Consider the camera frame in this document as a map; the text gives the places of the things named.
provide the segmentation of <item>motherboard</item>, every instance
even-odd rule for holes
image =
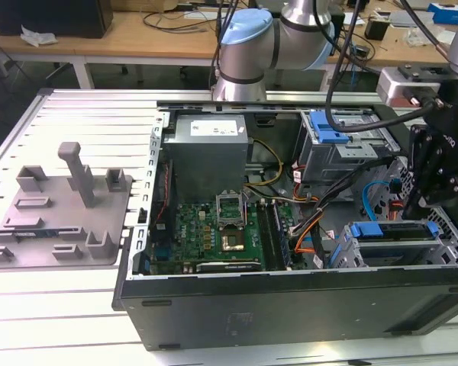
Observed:
[[[237,219],[241,214],[241,224],[224,224],[224,220]],[[220,206],[216,202],[179,204],[173,243],[154,249],[150,273],[220,272],[231,264],[240,270],[247,266],[265,271],[277,266],[276,258],[287,258],[278,266],[285,269],[289,263],[285,235],[293,223],[288,204],[244,202],[242,213],[236,201]]]

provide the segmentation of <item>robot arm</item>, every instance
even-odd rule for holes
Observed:
[[[220,69],[212,97],[217,101],[265,101],[265,69],[306,70],[324,63],[331,52],[315,23],[314,0],[290,0],[273,21],[266,10],[234,13],[222,41]],[[334,35],[329,0],[315,0],[318,17]]]
[[[388,105],[421,105],[424,97],[437,102],[437,109],[424,116],[425,125],[411,126],[408,169],[413,190],[404,218],[422,218],[427,207],[458,199],[458,31],[447,60],[446,68],[385,68],[379,78],[377,92]]]

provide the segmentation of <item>gray power supply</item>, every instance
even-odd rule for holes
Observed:
[[[222,191],[243,188],[248,147],[244,116],[179,116],[176,132],[166,135],[164,143],[180,202],[213,201]]]

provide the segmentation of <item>slotted metal table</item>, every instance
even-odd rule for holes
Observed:
[[[322,93],[270,92],[269,99],[322,102]],[[78,141],[92,173],[132,175],[123,237],[137,220],[156,101],[209,101],[203,91],[55,90],[40,93],[0,148],[0,220],[18,189],[23,165],[67,175],[57,158]],[[336,102],[378,103],[375,94],[336,93]],[[0,271],[0,364],[72,365],[458,365],[458,316],[429,335],[175,352],[147,352],[126,313],[111,309],[118,263],[76,270]],[[291,307],[288,308],[291,320]],[[333,316],[332,309],[323,316]]]

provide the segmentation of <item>desk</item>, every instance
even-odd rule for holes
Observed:
[[[203,102],[210,95],[208,91],[59,90],[37,96],[0,147],[0,219],[18,189],[15,176],[22,165],[42,165],[48,175],[67,175],[56,151],[60,142],[75,140],[82,144],[82,161],[94,175],[115,165],[137,180],[124,221],[126,227],[133,226],[149,160],[154,101],[183,99]],[[322,103],[325,94],[269,91],[268,99]],[[334,99],[338,104],[379,103],[374,93],[337,92]],[[117,270],[118,264],[0,272],[0,365],[254,366],[348,364],[347,360],[356,359],[373,365],[458,365],[458,316],[418,337],[147,352],[127,314],[111,309]]]
[[[389,2],[372,0],[362,18],[373,10],[397,10]],[[196,21],[178,19],[163,20],[161,25],[175,27]],[[137,12],[115,12],[114,20],[105,36],[100,40],[76,37],[58,37],[59,43],[33,47],[20,37],[0,36],[0,45],[17,61],[44,61],[72,63],[81,88],[93,88],[89,63],[126,63],[134,65],[209,66],[215,49],[215,36],[206,24],[204,33],[170,34],[143,24]],[[363,35],[365,26],[357,27],[356,33]],[[405,30],[389,28],[382,42],[372,41],[375,57],[369,66],[397,66],[403,63],[444,63],[444,59],[432,46],[412,49],[402,37]],[[0,52],[0,60],[7,60]],[[336,63],[337,56],[328,59]]]

